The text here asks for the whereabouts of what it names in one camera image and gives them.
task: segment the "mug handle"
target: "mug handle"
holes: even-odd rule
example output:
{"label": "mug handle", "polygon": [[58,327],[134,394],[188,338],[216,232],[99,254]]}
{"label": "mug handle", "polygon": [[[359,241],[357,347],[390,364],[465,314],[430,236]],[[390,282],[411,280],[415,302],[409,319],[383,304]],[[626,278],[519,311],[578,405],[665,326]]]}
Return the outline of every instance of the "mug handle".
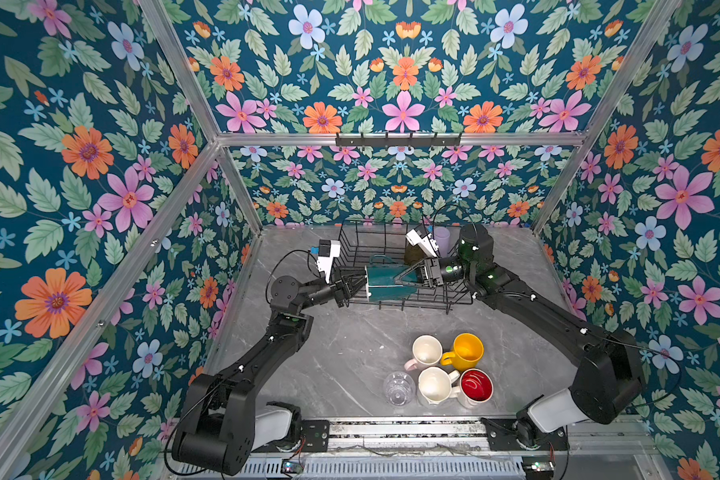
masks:
{"label": "mug handle", "polygon": [[452,364],[453,364],[453,360],[451,360],[451,359],[454,358],[455,356],[456,356],[456,353],[455,353],[455,352],[446,352],[446,353],[443,353],[443,358],[440,360],[440,365],[446,365],[446,366],[447,366],[447,365],[452,365]]}

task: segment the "black metal dish rack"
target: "black metal dish rack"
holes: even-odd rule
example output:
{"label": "black metal dish rack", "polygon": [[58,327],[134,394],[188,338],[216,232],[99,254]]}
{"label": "black metal dish rack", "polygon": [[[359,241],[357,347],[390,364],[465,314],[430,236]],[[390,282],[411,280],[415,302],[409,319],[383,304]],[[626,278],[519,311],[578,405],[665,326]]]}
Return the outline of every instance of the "black metal dish rack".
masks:
{"label": "black metal dish rack", "polygon": [[[417,224],[384,224],[371,220],[345,220],[338,234],[341,253],[335,260],[334,271],[343,280],[357,276],[376,255],[384,255],[398,263],[404,262],[405,235]],[[350,300],[353,303],[395,306],[403,310],[406,306],[451,311],[453,305],[471,305],[472,295],[463,281],[433,289],[418,289],[405,300],[383,300],[370,302],[365,289],[360,290]]]}

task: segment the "marble surface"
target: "marble surface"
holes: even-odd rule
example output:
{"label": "marble surface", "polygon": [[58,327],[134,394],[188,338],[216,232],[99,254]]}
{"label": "marble surface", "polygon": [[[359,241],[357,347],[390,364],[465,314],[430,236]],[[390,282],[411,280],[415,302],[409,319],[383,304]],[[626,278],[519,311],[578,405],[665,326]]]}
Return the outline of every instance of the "marble surface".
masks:
{"label": "marble surface", "polygon": [[[495,240],[497,263],[541,295],[565,304],[553,268],[529,229],[490,228],[489,232]],[[231,326],[231,340],[222,346],[225,364],[240,358],[264,333],[269,321],[264,287],[275,263],[285,252],[316,246],[321,238],[337,239],[338,227],[265,229],[240,315]],[[275,276],[289,274],[307,280],[312,276],[305,262],[303,254],[290,255]],[[539,395],[568,387],[576,372],[563,354],[538,334],[481,302],[456,306],[447,315],[437,310],[380,310],[362,304],[340,309],[335,303],[305,312],[315,317],[309,340],[264,385],[257,399],[260,405],[271,400],[289,402],[300,406],[305,417],[514,414]],[[494,395],[488,402],[472,410],[463,408],[455,398],[436,408],[424,407],[415,398],[404,407],[386,402],[384,378],[402,370],[418,336],[435,336],[443,350],[449,351],[462,332],[475,334],[485,346],[478,368],[494,382]],[[418,378],[418,371],[411,374],[414,380]]]}

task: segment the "yellow mug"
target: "yellow mug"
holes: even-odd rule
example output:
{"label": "yellow mug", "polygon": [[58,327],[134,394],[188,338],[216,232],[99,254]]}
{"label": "yellow mug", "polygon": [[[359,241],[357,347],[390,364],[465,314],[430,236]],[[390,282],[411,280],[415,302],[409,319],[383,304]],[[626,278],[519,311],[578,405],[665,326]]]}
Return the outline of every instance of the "yellow mug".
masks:
{"label": "yellow mug", "polygon": [[463,372],[477,366],[483,358],[483,343],[471,333],[462,333],[454,340],[452,351],[443,354],[441,365],[453,365],[456,370]]}

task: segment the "clear plastic cup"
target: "clear plastic cup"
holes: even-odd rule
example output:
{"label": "clear plastic cup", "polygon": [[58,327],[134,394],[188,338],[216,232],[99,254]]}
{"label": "clear plastic cup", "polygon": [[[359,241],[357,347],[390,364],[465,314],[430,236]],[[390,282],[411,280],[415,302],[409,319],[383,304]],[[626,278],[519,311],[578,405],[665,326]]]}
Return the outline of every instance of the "clear plastic cup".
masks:
{"label": "clear plastic cup", "polygon": [[384,397],[394,406],[403,406],[416,394],[416,384],[405,372],[390,373],[384,380]]}

